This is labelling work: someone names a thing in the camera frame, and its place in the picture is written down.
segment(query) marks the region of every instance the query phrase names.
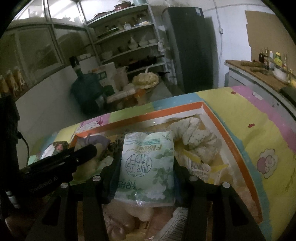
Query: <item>counter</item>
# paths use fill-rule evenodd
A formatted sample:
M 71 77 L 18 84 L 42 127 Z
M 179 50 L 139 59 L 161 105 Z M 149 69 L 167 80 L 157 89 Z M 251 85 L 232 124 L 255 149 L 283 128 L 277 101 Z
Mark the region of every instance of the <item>counter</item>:
M 280 90 L 286 87 L 284 83 L 272 75 L 264 75 L 259 72 L 251 72 L 250 67 L 241 66 L 242 61 L 226 60 L 229 67 L 229 79 L 226 84 L 229 87 L 245 85 L 257 93 L 257 97 L 267 101 L 287 122 L 296 133 L 296 107 L 288 101 Z

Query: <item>barcode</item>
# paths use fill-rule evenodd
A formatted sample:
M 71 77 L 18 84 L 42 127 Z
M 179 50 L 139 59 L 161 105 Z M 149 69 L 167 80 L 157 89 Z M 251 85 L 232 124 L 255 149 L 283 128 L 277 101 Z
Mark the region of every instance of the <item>barcode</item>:
M 165 240 L 165 241 L 181 240 L 186 219 L 187 219 L 187 215 L 183 215 L 183 214 L 176 217 L 173 225 L 167 231 L 166 235 L 162 238 L 162 240 Z

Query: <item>wire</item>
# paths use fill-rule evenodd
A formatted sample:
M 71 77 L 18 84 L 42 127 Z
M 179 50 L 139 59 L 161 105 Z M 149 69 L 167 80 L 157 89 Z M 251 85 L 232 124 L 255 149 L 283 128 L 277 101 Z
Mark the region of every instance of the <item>wire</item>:
M 28 150 L 27 165 L 28 165 L 28 161 L 29 161 L 29 157 L 30 157 L 29 145 L 28 145 L 26 139 L 23 137 L 22 133 L 20 133 L 19 131 L 17 132 L 17 137 L 18 137 L 18 139 L 22 139 L 24 141 L 24 143 L 26 144 L 26 146 L 27 146 L 27 150 Z
M 216 5 L 215 0 L 213 0 L 213 2 L 214 2 L 214 5 L 215 5 L 216 14 L 217 14 L 217 19 L 218 19 L 218 24 L 219 24 L 219 29 L 220 29 L 220 28 L 221 28 L 221 23 L 220 23 L 220 19 L 219 19 L 219 14 L 218 14 L 217 5 Z M 214 74 L 214 77 L 219 73 L 219 71 L 220 71 L 220 66 L 221 66 L 222 51 L 223 51 L 222 34 L 220 34 L 220 40 L 221 40 L 221 51 L 220 51 L 219 58 L 218 58 L 218 69 L 216 70 L 216 73 Z

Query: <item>black cable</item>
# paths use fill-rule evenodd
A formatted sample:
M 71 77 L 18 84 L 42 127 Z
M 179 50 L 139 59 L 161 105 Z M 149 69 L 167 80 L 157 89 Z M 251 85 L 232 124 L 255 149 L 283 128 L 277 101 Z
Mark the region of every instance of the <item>black cable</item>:
M 22 139 L 27 146 L 27 150 L 28 150 L 27 165 L 28 165 L 28 161 L 29 161 L 29 157 L 30 157 L 29 145 L 28 145 L 26 139 L 23 137 L 22 133 L 20 133 L 19 131 L 17 132 L 17 137 L 18 137 L 18 139 Z

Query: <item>metal screw head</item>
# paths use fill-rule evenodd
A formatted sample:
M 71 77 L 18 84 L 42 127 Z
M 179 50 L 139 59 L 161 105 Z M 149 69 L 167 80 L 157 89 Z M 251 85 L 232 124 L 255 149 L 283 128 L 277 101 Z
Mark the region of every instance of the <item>metal screw head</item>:
M 94 176 L 93 177 L 93 181 L 94 182 L 98 182 L 98 181 L 100 181 L 101 180 L 101 177 L 100 176 Z
M 190 176 L 189 180 L 192 181 L 192 182 L 195 182 L 195 181 L 198 180 L 198 178 L 196 176 Z
M 68 183 L 62 183 L 62 184 L 61 184 L 61 188 L 67 188 L 68 185 L 69 185 Z
M 225 188 L 230 188 L 231 185 L 228 182 L 224 182 L 222 183 L 222 186 Z

